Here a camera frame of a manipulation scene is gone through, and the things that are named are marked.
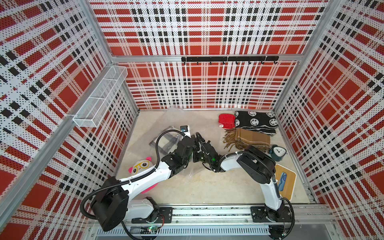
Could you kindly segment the cream grey plaid scarf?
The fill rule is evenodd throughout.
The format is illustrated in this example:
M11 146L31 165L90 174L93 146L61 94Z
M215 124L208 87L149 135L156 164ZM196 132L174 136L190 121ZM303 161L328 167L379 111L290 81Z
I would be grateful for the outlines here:
M165 156L176 150L178 142L182 139L182 135L176 132L169 132L163 135L158 143L160 156Z

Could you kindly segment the clear plastic vacuum bag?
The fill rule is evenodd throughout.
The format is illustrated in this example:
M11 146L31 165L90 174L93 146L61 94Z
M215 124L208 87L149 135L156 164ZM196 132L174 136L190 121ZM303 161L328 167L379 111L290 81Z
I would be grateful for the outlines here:
M155 183L167 180L195 163L214 169L220 158L214 148L220 129L212 118L173 108L161 120L166 129L155 138L157 162L145 174L147 180Z

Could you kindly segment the brown plaid scarf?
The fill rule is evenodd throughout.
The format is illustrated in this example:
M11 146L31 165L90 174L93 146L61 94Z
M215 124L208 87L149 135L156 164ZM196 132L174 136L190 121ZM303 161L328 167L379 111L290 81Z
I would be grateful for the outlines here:
M271 137L259 132L233 128L226 130L223 143L225 144L224 148L228 148L229 151L232 148L242 151L248 146L253 146L256 149L265 152L270 149Z

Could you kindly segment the red knitted scarf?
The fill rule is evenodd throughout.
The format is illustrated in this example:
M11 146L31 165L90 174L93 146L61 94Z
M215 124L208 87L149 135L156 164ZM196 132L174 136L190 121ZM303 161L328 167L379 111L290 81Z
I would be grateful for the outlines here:
M235 128L235 115L232 114L220 114L219 115L219 126L225 130Z

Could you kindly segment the black smiley face scarf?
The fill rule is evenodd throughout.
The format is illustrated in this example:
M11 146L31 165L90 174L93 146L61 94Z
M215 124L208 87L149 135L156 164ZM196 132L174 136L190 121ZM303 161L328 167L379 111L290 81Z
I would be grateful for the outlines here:
M278 128L278 121L273 113L236 111L235 127L274 136Z

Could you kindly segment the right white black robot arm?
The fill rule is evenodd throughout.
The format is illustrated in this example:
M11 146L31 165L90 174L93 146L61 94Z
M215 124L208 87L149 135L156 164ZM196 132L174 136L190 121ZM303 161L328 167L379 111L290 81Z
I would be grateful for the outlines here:
M248 146L243 151L220 156L211 143L206 142L193 153L193 162L208 164L215 173L243 169L260 184L267 210L277 215L282 214L285 205L278 189L276 162L261 150Z

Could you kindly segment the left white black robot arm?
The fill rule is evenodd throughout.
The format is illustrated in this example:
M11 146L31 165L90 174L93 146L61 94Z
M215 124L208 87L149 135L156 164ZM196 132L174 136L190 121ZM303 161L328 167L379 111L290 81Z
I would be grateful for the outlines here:
M167 133L182 136L176 150L160 158L159 142ZM189 165L190 158L198 148L192 139L189 126L181 126L180 130L167 130L159 135L156 143L157 162L142 173L117 180L107 179L103 186L83 198L80 211L86 218L97 220L103 231L107 232L124 221L129 212L129 203L141 192L162 181L177 175Z

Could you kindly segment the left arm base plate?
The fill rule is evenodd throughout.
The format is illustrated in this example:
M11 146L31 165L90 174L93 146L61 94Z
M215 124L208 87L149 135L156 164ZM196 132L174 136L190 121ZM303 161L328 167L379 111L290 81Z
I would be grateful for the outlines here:
M131 220L132 224L169 224L172 222L173 208L160 207L153 210L147 218L135 218Z

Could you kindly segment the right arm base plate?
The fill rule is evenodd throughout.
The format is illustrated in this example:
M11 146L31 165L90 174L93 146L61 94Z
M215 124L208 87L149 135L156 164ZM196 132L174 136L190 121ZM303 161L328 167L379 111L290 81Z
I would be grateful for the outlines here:
M251 207L251 217L254 223L290 223L293 216L291 209L286 206L277 211L266 206Z

